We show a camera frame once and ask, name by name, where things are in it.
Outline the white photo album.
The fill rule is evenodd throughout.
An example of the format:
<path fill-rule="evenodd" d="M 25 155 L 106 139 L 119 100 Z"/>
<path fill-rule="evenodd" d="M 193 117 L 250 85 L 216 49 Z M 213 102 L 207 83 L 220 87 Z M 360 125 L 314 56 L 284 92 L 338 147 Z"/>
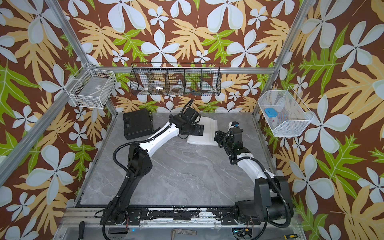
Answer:
<path fill-rule="evenodd" d="M 192 145 L 217 146 L 214 140 L 215 132 L 218 130 L 218 121 L 208 117 L 201 117 L 200 125 L 204 126 L 202 136 L 188 136 L 187 143 Z"/>

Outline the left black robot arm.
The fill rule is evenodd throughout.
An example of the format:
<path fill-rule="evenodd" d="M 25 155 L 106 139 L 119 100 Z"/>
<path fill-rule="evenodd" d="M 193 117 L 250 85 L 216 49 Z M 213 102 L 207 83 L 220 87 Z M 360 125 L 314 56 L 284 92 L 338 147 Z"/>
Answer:
<path fill-rule="evenodd" d="M 188 101 L 179 113 L 170 115 L 168 122 L 148 139 L 129 142 L 114 150 L 113 161 L 126 172 L 126 176 L 118 193 L 104 209 L 101 225 L 126 223 L 132 195 L 140 180 L 152 170 L 151 157 L 160 147 L 178 135 L 189 137 L 204 134 L 204 126 L 199 123 L 201 114 L 192 107 L 193 102 Z M 117 153 L 125 147 L 130 148 L 126 166 L 117 160 Z"/>

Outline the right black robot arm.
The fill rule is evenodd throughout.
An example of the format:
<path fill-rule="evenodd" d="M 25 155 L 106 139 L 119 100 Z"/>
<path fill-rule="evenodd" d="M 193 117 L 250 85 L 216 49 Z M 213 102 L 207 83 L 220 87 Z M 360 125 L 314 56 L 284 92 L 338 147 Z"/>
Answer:
<path fill-rule="evenodd" d="M 277 228 L 287 228 L 294 215 L 287 180 L 267 170 L 244 147 L 243 129 L 231 127 L 227 132 L 216 131 L 214 141 L 225 150 L 230 164 L 243 169 L 254 182 L 254 199 L 235 203 L 235 220 L 243 224 L 255 219 Z"/>

